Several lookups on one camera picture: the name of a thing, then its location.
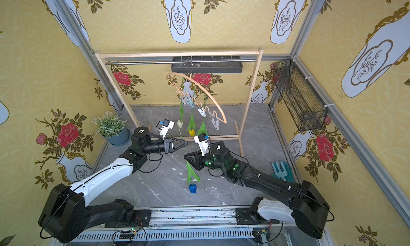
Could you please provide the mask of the blue tulip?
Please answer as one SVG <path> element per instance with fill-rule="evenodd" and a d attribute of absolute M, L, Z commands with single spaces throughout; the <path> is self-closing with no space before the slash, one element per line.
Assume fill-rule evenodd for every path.
<path fill-rule="evenodd" d="M 192 182 L 192 176 L 196 179 L 201 181 L 199 176 L 195 173 L 194 169 L 190 165 L 190 163 L 187 161 L 186 162 L 186 167 L 187 167 L 187 185 L 189 188 L 189 191 L 191 194 L 195 194 L 197 191 L 197 186 L 195 183 Z"/>

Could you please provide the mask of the white tulip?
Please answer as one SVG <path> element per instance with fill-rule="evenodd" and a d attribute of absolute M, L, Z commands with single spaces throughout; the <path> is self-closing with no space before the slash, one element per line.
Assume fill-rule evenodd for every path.
<path fill-rule="evenodd" d="M 178 128 L 181 129 L 183 127 L 183 115 L 184 115 L 184 93 L 180 86 L 177 86 L 176 92 L 180 98 L 180 109 L 179 109 L 179 120 L 177 122 Z"/>

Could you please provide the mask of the yellow tulip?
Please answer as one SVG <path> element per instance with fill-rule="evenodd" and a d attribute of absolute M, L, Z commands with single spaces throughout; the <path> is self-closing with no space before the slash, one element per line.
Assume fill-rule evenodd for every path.
<path fill-rule="evenodd" d="M 189 124 L 187 127 L 187 132 L 189 133 L 190 136 L 195 136 L 195 131 L 196 131 L 196 124 L 195 124 L 195 118 L 193 113 L 191 113 Z"/>

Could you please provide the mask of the pink tulip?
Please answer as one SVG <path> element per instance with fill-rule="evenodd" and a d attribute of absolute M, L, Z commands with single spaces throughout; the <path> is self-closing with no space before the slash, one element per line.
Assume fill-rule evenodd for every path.
<path fill-rule="evenodd" d="M 205 118 L 203 119 L 203 122 L 202 122 L 200 128 L 198 129 L 198 131 L 196 132 L 195 135 L 198 136 L 200 134 L 208 135 L 207 127 L 206 127 L 206 123 L 205 123 Z"/>

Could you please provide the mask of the grey clothes peg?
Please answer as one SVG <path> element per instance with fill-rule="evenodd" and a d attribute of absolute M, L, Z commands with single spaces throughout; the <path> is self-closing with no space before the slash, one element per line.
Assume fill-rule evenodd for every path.
<path fill-rule="evenodd" d="M 212 123 L 212 125 L 214 126 L 215 130 L 219 131 L 219 129 L 220 129 L 220 121 L 219 121 L 219 119 L 218 119 L 217 117 L 213 117 L 213 118 L 211 119 L 211 123 Z"/>

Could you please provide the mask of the white clothes peg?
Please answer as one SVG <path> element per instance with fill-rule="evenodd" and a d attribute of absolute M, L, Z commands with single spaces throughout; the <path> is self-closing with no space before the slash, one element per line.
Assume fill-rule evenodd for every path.
<path fill-rule="evenodd" d="M 206 110 L 205 110 L 205 109 L 199 108 L 199 109 L 198 109 L 198 112 L 200 113 L 200 115 L 201 115 L 203 118 L 206 117 Z"/>

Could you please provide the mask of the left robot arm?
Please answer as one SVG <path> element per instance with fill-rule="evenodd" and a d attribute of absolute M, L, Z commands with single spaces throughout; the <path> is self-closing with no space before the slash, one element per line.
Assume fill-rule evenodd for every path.
<path fill-rule="evenodd" d="M 153 136 L 147 127 L 138 127 L 130 137 L 131 146 L 106 168 L 69 186 L 55 186 L 38 220 L 42 230 L 61 243 L 68 243 L 97 225 L 134 224 L 134 207 L 124 199 L 93 206 L 90 203 L 118 181 L 139 171 L 150 154 L 173 153 L 188 145 L 183 139 L 152 139 Z"/>

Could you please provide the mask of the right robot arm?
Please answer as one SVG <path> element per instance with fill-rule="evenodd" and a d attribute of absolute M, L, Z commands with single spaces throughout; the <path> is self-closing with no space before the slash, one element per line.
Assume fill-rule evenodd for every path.
<path fill-rule="evenodd" d="M 242 161 L 243 157 L 230 151 L 222 141 L 213 143 L 206 154 L 195 151 L 185 154 L 184 159 L 195 170 L 219 169 L 230 183 L 255 189 L 280 201 L 290 210 L 291 219 L 302 232 L 322 238 L 330 206 L 312 183 L 287 182 L 263 173 L 248 160 Z"/>

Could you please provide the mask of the teal clothes peg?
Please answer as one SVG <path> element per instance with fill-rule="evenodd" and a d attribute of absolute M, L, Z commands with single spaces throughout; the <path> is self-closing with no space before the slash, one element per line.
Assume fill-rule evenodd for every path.
<path fill-rule="evenodd" d="M 195 108 L 195 103 L 193 102 L 193 100 L 191 98 L 187 99 L 186 102 L 191 108 Z"/>

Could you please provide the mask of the potted green plant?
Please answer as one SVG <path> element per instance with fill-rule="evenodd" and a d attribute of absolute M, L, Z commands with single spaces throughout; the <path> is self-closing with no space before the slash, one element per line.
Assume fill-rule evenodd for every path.
<path fill-rule="evenodd" d="M 112 112 L 94 118 L 92 123 L 97 127 L 97 132 L 113 146 L 122 146 L 130 139 L 126 121 Z"/>

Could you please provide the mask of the teal garden fork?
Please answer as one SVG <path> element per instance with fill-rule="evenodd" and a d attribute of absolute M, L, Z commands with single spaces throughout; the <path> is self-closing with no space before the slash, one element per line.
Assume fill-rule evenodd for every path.
<path fill-rule="evenodd" d="M 288 176 L 287 168 L 285 166 L 284 161 L 276 161 L 272 162 L 272 168 L 273 172 L 276 177 L 286 180 L 286 177 Z"/>

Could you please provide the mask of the dark grey plastic tray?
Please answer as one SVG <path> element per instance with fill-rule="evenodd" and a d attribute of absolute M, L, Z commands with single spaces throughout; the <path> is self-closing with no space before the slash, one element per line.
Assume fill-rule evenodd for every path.
<path fill-rule="evenodd" d="M 174 57 L 171 71 L 174 73 L 242 73 L 239 56 L 191 56 Z"/>

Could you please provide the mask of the small circuit board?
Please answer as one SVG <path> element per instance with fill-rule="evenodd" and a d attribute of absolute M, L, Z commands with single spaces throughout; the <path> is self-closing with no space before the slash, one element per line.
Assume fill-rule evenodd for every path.
<path fill-rule="evenodd" d="M 138 228 L 131 228 L 130 230 L 120 231 L 120 240 L 133 240 L 135 235 L 139 232 Z"/>

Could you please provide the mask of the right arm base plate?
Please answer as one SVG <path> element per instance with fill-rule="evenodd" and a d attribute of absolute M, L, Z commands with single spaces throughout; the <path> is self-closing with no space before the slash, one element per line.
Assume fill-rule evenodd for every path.
<path fill-rule="evenodd" d="M 260 214 L 252 211 L 250 208 L 236 208 L 232 213 L 233 218 L 236 219 L 237 225 L 277 225 L 281 222 L 279 220 L 264 219 Z"/>

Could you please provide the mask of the aluminium mounting rail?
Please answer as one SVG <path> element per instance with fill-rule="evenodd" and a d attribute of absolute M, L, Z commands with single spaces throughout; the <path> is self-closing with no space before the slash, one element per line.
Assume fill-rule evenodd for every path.
<path fill-rule="evenodd" d="M 250 208 L 264 219 L 279 220 L 277 225 L 237 225 L 232 213 L 236 208 Z M 267 246 L 272 242 L 292 246 L 298 242 L 329 245 L 324 234 L 313 238 L 302 232 L 290 217 L 290 210 L 278 201 L 257 199 L 252 205 L 237 206 L 187 206 L 175 208 L 147 208 L 152 211 L 148 227 L 138 228 L 133 240 L 120 240 L 120 231 L 132 227 L 105 228 L 105 224 L 84 230 L 69 243 L 111 242 L 125 246 L 131 242 L 152 241 L 250 239 L 257 245 Z"/>

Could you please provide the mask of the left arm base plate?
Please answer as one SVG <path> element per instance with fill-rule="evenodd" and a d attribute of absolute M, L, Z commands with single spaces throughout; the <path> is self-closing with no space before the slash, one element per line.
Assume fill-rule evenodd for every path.
<path fill-rule="evenodd" d="M 123 228 L 123 227 L 148 227 L 151 220 L 152 211 L 149 209 L 134 209 L 126 214 L 120 221 L 108 222 L 105 228 Z"/>

